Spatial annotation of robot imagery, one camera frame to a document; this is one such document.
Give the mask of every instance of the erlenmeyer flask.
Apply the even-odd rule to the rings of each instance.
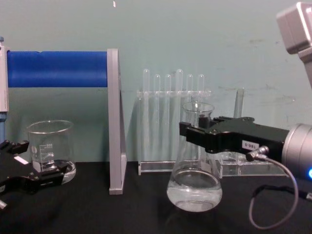
[[[214,107],[202,102],[183,105],[182,121],[206,128]],[[167,188],[170,201],[190,212],[215,207],[222,198],[222,188],[214,155],[180,136],[178,156]]]

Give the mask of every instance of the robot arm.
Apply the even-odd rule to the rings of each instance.
[[[255,153],[265,154],[288,167],[295,177],[312,179],[310,125],[297,124],[288,131],[255,124],[251,117],[218,117],[209,126],[200,125],[199,128],[181,122],[180,135],[210,154],[234,151],[246,154],[250,161]]]

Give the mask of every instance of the black table surface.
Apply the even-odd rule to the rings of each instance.
[[[301,200],[295,214],[280,228],[255,229],[248,207],[255,188],[262,184],[291,185],[286,177],[226,177],[223,197],[214,209],[189,213],[167,198],[170,173],[137,174],[137,162],[127,165],[123,195],[109,195],[108,163],[77,163],[76,177],[62,186],[35,195],[9,193],[0,213],[0,234],[311,234],[312,203]],[[298,181],[302,190],[312,183]],[[293,196],[263,192],[256,199],[255,220],[272,224],[286,214]]]

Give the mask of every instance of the blue foam bar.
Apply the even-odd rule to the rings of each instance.
[[[107,87],[106,52],[9,51],[9,87]]]

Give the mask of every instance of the glass beaker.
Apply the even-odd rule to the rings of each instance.
[[[48,120],[27,127],[29,148],[34,169],[38,172],[53,170],[67,163],[63,184],[76,175],[73,161],[71,130],[74,124],[65,120]]]
[[[214,107],[202,102],[183,105],[183,121],[207,128]],[[177,207],[203,212],[215,207],[222,198],[219,171],[214,155],[180,137],[177,160],[171,173],[167,196]]]

